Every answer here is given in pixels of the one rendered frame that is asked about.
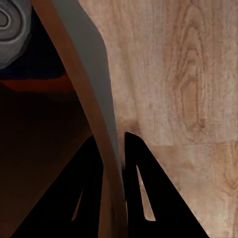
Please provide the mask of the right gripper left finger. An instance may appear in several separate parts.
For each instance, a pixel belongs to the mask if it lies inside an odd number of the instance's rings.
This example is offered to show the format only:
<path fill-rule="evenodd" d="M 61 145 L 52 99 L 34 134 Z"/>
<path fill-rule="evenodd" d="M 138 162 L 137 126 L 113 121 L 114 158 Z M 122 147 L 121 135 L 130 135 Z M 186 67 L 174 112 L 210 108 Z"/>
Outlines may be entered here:
<path fill-rule="evenodd" d="M 98 238 L 103 169 L 91 136 L 11 238 Z M 71 221 L 80 196 L 76 218 Z"/>

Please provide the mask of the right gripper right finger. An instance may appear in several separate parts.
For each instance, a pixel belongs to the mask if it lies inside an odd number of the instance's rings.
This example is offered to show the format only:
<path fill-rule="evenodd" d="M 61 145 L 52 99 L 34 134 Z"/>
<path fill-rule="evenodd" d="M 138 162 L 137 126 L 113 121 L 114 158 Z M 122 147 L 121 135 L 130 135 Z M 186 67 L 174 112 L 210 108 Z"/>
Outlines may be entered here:
<path fill-rule="evenodd" d="M 209 238 L 143 139 L 124 135 L 128 238 Z M 156 221 L 144 217 L 138 166 Z"/>

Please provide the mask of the can of soda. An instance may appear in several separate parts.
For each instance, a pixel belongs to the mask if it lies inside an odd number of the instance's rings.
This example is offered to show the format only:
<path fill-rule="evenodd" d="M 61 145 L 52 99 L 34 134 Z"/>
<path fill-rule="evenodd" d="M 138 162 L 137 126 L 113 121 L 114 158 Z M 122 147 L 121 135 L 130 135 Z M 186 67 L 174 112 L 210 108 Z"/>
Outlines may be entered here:
<path fill-rule="evenodd" d="M 0 0 L 0 80 L 51 80 L 66 74 L 29 0 Z"/>
<path fill-rule="evenodd" d="M 0 84 L 19 92 L 75 91 L 67 73 L 51 80 L 0 80 Z"/>

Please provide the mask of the trash can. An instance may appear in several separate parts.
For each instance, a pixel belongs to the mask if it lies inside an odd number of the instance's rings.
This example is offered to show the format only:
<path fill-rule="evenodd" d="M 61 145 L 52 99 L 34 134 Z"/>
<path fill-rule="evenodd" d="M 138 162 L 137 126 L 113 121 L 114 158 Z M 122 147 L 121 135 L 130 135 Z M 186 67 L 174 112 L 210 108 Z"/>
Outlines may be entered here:
<path fill-rule="evenodd" d="M 11 238 L 91 136 L 104 165 L 98 238 L 128 238 L 104 40 L 77 0 L 29 1 L 75 91 L 19 92 L 0 84 L 0 238 Z"/>

